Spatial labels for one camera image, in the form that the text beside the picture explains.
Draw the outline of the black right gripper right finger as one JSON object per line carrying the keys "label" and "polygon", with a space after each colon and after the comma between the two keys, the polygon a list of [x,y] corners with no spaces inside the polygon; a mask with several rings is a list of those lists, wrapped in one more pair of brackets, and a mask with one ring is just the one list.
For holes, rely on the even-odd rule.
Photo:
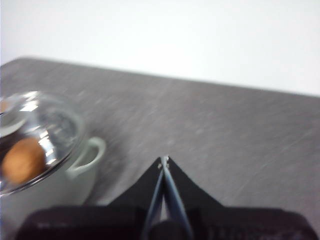
{"label": "black right gripper right finger", "polygon": [[193,182],[169,156],[163,157],[163,172],[169,218],[185,230],[188,240],[208,240],[210,231],[203,214],[222,209],[223,205]]}

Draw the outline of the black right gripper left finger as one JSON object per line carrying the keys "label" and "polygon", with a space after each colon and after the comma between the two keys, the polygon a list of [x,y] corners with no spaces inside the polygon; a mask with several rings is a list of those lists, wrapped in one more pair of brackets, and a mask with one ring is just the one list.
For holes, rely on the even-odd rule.
{"label": "black right gripper left finger", "polygon": [[107,205],[115,211],[112,240],[146,240],[160,219],[163,166],[157,158],[142,176]]}

